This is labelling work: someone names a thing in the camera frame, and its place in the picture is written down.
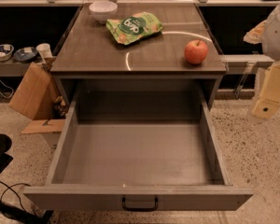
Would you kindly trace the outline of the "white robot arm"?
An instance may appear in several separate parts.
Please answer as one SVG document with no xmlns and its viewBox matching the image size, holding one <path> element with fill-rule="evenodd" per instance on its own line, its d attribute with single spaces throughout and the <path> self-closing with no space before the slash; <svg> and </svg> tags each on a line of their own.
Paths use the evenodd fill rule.
<svg viewBox="0 0 280 224">
<path fill-rule="evenodd" d="M 244 42 L 261 44 L 263 54 L 273 59 L 250 108 L 255 120 L 267 120 L 280 108 L 280 3 L 265 21 L 245 34 Z"/>
</svg>

